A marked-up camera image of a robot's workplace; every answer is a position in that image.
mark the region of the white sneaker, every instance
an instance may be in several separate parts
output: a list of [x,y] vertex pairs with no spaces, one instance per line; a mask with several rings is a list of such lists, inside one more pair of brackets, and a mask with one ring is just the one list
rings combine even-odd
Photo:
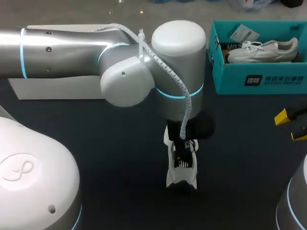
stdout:
[[174,143],[169,140],[167,126],[164,132],[164,143],[168,146],[168,171],[166,176],[166,186],[169,187],[172,183],[177,184],[181,181],[186,181],[197,189],[197,158],[196,151],[198,150],[198,141],[190,141],[191,149],[191,165],[186,163],[176,163],[175,166],[175,152],[176,148]]
[[291,62],[298,53],[298,40],[296,37],[289,42],[246,41],[240,49],[231,50],[226,54],[227,63],[258,63],[258,62]]

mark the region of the screw hole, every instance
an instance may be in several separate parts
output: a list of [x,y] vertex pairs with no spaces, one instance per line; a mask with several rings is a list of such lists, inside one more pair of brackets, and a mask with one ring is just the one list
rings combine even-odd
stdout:
[[49,205],[48,206],[48,211],[51,213],[51,214],[55,214],[56,213],[56,207],[54,205]]

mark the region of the paper tag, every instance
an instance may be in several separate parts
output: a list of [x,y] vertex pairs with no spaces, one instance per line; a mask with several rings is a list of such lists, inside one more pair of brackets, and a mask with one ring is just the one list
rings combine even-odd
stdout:
[[245,41],[254,42],[259,36],[260,34],[241,24],[236,31],[233,32],[230,38],[242,44]]

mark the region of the logo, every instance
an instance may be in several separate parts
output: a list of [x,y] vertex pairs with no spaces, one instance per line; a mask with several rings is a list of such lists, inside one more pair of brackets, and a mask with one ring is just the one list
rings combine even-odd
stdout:
[[213,57],[213,53],[211,54],[210,63],[211,63],[211,65],[212,65],[212,67],[213,67],[213,66],[214,66],[214,57]]
[[219,41],[218,37],[215,36],[215,46],[216,46],[216,49],[218,48],[219,44],[220,44],[220,41]]
[[0,162],[0,186],[11,190],[23,190],[31,186],[41,173],[40,163],[28,153],[16,153]]
[[259,86],[261,79],[262,75],[248,75],[246,77],[244,86]]

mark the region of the shoelace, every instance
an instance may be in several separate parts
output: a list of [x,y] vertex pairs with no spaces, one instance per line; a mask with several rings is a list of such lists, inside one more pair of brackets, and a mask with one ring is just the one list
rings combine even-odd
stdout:
[[261,46],[255,46],[254,44],[260,44],[262,45],[261,42],[250,42],[250,41],[245,41],[242,44],[242,48],[246,48],[246,50],[248,51],[248,53],[250,52],[254,52],[257,50],[264,50]]

